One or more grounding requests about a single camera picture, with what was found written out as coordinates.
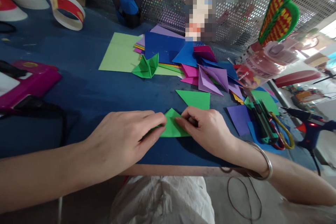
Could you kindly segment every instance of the white cloth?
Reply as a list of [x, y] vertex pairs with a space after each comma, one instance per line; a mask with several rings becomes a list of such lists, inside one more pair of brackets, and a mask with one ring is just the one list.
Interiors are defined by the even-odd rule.
[[[281, 223], [336, 223], [336, 208], [283, 201]], [[132, 177], [113, 201], [111, 224], [213, 224], [214, 209], [203, 177]]]

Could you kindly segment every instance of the hand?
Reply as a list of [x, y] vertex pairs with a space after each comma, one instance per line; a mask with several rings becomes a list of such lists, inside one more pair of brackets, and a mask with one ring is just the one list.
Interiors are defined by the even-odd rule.
[[212, 155], [228, 160], [237, 153], [240, 140], [227, 127], [223, 116], [217, 110], [201, 110], [192, 106], [186, 108], [176, 122], [196, 142]]
[[101, 180], [107, 180], [138, 162], [165, 131], [166, 123], [166, 117], [154, 111], [111, 112], [105, 116], [83, 142], [86, 152], [91, 152], [93, 159], [99, 159], [93, 169], [101, 172], [104, 177]]

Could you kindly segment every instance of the silver bangle bracelet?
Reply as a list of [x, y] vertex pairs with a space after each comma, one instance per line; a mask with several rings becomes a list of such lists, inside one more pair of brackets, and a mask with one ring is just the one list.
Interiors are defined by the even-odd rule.
[[251, 142], [251, 141], [246, 141], [247, 143], [249, 143], [250, 145], [252, 145], [252, 146], [254, 146], [254, 147], [256, 147], [260, 152], [261, 152], [261, 154], [264, 156], [264, 158], [265, 158], [265, 160], [266, 160], [266, 162], [267, 162], [267, 166], [268, 166], [268, 170], [269, 170], [269, 173], [268, 173], [268, 175], [267, 175], [267, 177], [255, 177], [254, 175], [252, 175], [250, 172], [249, 172], [249, 170], [248, 169], [246, 169], [246, 172], [247, 172], [247, 174], [250, 176], [250, 177], [252, 177], [252, 178], [255, 178], [255, 179], [257, 179], [257, 180], [269, 180], [271, 177], [272, 177], [272, 175], [273, 175], [273, 167], [272, 167], [272, 164], [271, 164], [271, 161], [270, 161], [270, 159], [267, 157], [267, 155], [266, 155], [266, 153], [257, 145], [257, 144], [255, 144], [255, 143], [253, 143], [253, 142]]

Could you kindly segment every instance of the masking tape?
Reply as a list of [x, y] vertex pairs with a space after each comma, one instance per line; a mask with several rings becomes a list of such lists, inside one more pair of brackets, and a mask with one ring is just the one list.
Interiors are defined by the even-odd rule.
[[[50, 0], [50, 3], [54, 17], [61, 25], [71, 30], [81, 30], [83, 28], [85, 11], [76, 0]], [[70, 12], [77, 19], [71, 19], [65, 16], [59, 12], [59, 9]]]

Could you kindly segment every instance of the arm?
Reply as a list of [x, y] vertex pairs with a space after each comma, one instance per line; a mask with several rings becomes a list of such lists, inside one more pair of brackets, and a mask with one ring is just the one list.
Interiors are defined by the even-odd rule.
[[[252, 145], [234, 137], [218, 111], [188, 107], [176, 121], [214, 156], [267, 176], [263, 155]], [[306, 205], [336, 205], [336, 190], [324, 179], [288, 159], [269, 152], [266, 155], [273, 166], [269, 182], [288, 201]]]
[[153, 111], [112, 112], [83, 142], [0, 160], [0, 214], [112, 178], [145, 155], [165, 127], [145, 135], [166, 122]]

